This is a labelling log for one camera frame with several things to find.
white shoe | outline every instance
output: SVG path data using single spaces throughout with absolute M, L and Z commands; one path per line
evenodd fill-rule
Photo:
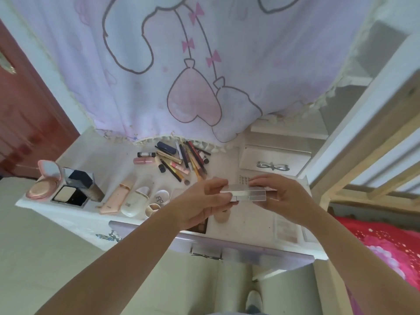
M 245 304 L 245 310 L 248 314 L 254 314 L 256 312 L 248 312 L 250 306 L 255 306 L 258 308 L 260 313 L 263 312 L 263 299 L 261 298 L 260 293 L 257 291 L 250 291 L 247 298 L 247 303 Z

white countertop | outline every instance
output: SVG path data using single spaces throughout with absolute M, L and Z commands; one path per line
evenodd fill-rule
M 129 142 L 113 142 L 101 137 L 93 130 L 88 130 L 58 159 L 57 163 L 63 167 L 93 172 L 97 185 L 105 193 L 104 199 L 107 199 L 118 184 L 129 174 L 137 177 L 133 189 L 139 188 L 150 180 L 154 182 L 151 188 L 151 197 L 160 189 L 168 190 L 170 194 L 175 189 L 186 189 L 187 187 L 178 182 L 168 170 L 165 173 L 160 173 L 155 164 L 133 164 L 133 158 L 136 157 L 138 151 L 154 151 L 153 145 L 154 143 L 150 143 L 147 146 L 140 147 Z M 227 153 L 212 153 L 209 156 L 210 163 L 206 165 L 208 178 L 217 176 L 228 179 L 230 183 L 237 183 L 238 153 L 238 148 L 228 150 Z M 253 171 L 248 170 L 248 172 L 250 176 L 254 175 Z M 197 181 L 194 173 L 191 173 L 189 178 L 192 184 Z M 310 192 L 306 180 L 298 181 Z M 135 217 L 127 217 L 121 212 L 115 215 L 100 215 L 97 208 L 100 205 L 98 202 L 89 200 L 84 208 L 77 208 L 53 203 L 50 201 L 51 198 L 44 201 L 34 201 L 22 196 L 16 205 L 34 209 L 38 212 L 60 210 L 62 213 L 78 217 L 105 221 L 113 220 L 137 225 L 140 225 L 145 218 L 143 212 Z M 314 243 L 313 235 L 307 230 L 304 230 L 306 238 L 303 232 L 299 232 L 298 244 L 277 240 L 274 234 L 274 218 L 275 214 L 273 212 L 266 211 L 252 202 L 242 201 L 232 208 L 230 218 L 226 223 L 220 224 L 213 217 L 210 217 L 206 234 L 189 231 L 183 231 L 183 233 L 308 254 L 317 259 L 327 259 L 321 245 Z

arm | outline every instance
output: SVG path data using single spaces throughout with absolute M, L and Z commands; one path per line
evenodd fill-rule
M 420 293 L 318 206 L 297 181 L 267 174 L 254 177 L 249 185 L 277 190 L 273 198 L 255 204 L 316 236 L 365 315 L 418 314 Z
M 76 275 L 36 315 L 118 315 L 181 231 L 232 207 L 225 179 L 192 185 Z

pink bow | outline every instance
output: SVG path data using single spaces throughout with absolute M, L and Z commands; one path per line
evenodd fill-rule
M 197 4 L 195 5 L 195 12 L 190 12 L 188 13 L 188 15 L 189 15 L 192 25 L 194 25 L 197 15 L 204 15 L 204 11 L 202 10 L 200 4 L 197 2 Z
M 192 38 L 190 38 L 188 42 L 182 41 L 182 52 L 183 53 L 185 53 L 185 50 L 187 49 L 187 47 L 191 47 L 192 49 L 195 49 L 194 41 L 193 41 Z
M 219 53 L 218 53 L 218 52 L 217 52 L 217 50 L 215 49 L 215 50 L 214 50 L 214 52 L 213 52 L 212 57 L 210 57 L 210 58 L 206 58 L 206 61 L 207 61 L 207 65 L 210 67 L 210 65 L 211 65 L 213 62 L 221 62 L 222 60 L 220 59 Z

hand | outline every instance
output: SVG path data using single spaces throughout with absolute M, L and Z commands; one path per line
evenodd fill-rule
M 180 230 L 196 226 L 211 215 L 232 208 L 231 193 L 220 193 L 228 180 L 213 178 L 193 184 L 161 210 L 173 214 Z
M 309 228 L 314 216 L 324 212 L 296 180 L 275 173 L 268 173 L 251 178 L 249 185 L 270 187 L 277 190 L 267 191 L 267 201 L 256 201 L 254 203 L 301 226 Z

